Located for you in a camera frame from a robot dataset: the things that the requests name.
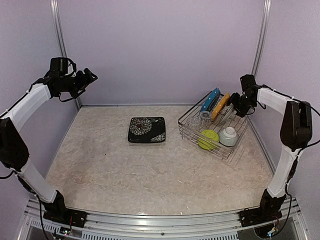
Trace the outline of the pale green round plate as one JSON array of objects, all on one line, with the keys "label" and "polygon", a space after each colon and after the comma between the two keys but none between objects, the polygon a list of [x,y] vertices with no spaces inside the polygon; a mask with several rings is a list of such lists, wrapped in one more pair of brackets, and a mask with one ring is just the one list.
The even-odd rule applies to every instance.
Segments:
[{"label": "pale green round plate", "polygon": [[237,111],[235,110],[233,104],[230,104],[230,108],[229,110],[226,111],[225,115],[223,116],[223,118],[220,120],[220,124],[223,126],[227,120],[234,114],[236,114]]}]

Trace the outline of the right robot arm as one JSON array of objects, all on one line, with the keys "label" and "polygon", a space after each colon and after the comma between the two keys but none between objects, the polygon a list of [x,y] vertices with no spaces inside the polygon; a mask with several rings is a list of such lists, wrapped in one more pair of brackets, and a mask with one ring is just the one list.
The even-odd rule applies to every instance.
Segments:
[{"label": "right robot arm", "polygon": [[230,103],[236,115],[244,117],[257,104],[269,107],[282,114],[280,158],[273,178],[264,190],[258,208],[252,213],[260,222],[266,222],[280,211],[288,196],[288,187],[293,178],[300,156],[312,138],[312,109],[306,101],[300,101],[270,89],[266,85],[249,86],[242,94],[233,93]]}]

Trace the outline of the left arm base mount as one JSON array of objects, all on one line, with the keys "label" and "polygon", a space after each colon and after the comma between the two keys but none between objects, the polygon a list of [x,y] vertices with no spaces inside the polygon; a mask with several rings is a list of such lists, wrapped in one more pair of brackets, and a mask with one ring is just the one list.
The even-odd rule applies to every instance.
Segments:
[{"label": "left arm base mount", "polygon": [[60,223],[71,227],[84,228],[87,215],[88,213],[85,211],[67,208],[62,215],[53,211],[45,211],[43,217],[44,219],[55,223]]}]

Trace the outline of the black floral square plate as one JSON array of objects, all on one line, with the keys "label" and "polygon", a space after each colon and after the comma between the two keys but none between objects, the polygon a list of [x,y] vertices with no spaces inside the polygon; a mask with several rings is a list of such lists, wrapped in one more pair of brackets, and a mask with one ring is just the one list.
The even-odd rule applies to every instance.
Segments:
[{"label": "black floral square plate", "polygon": [[133,117],[127,140],[133,144],[157,144],[166,140],[166,123],[162,116]]}]

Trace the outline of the orange polka dot plate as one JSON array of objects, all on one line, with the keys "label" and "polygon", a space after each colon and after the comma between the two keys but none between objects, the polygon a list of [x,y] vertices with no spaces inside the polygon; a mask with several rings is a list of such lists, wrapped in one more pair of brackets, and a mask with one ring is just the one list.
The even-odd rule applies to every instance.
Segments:
[{"label": "orange polka dot plate", "polygon": [[212,111],[211,115],[211,121],[214,122],[218,115],[221,113],[221,111],[224,109],[224,107],[227,105],[228,101],[230,99],[230,94],[227,92],[221,100],[217,103],[216,107]]}]

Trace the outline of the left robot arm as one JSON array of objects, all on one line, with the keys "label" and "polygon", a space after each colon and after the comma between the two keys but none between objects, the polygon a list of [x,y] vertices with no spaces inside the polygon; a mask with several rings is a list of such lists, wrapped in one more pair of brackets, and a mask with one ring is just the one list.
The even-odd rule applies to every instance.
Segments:
[{"label": "left robot arm", "polygon": [[20,184],[36,195],[46,211],[61,223],[70,218],[70,211],[62,194],[34,166],[22,132],[34,113],[49,100],[63,93],[70,93],[71,100],[76,99],[97,79],[88,68],[71,74],[47,73],[0,116],[0,162],[12,170]]}]

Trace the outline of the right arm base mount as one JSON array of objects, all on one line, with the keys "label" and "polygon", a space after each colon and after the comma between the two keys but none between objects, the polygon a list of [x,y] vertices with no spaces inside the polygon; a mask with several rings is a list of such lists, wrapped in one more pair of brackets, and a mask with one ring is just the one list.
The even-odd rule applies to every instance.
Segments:
[{"label": "right arm base mount", "polygon": [[241,226],[249,227],[253,225],[263,224],[269,221],[280,219],[283,215],[280,210],[275,212],[262,213],[260,208],[245,208],[238,213]]}]

